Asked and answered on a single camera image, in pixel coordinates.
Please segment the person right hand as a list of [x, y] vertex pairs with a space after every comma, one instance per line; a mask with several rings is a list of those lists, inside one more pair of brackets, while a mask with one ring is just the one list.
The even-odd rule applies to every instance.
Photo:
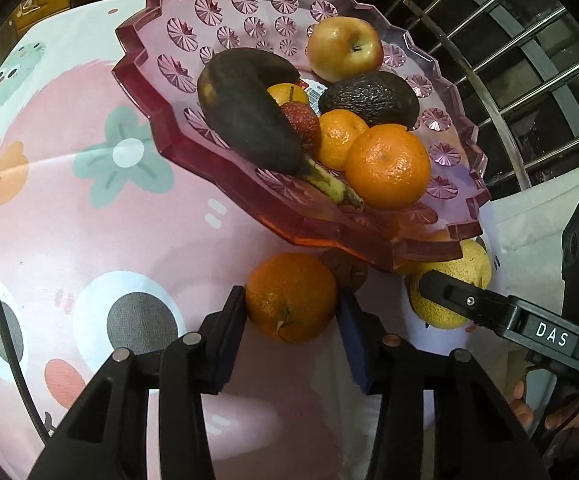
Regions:
[[[527, 428], [532, 423], [533, 411], [531, 407], [525, 403], [524, 394], [525, 384], [523, 382], [518, 382], [513, 389], [512, 399], [510, 400], [509, 405], [516, 418], [521, 423], [521, 426]], [[554, 431], [559, 428], [559, 426], [574, 414], [574, 411], [576, 411], [578, 406], [579, 401], [574, 401], [573, 403], [560, 408], [553, 414], [547, 415], [547, 418], [544, 421], [545, 429]], [[575, 443], [579, 444], [579, 413], [569, 422], [565, 427], [565, 430], [569, 430], [570, 437]]]

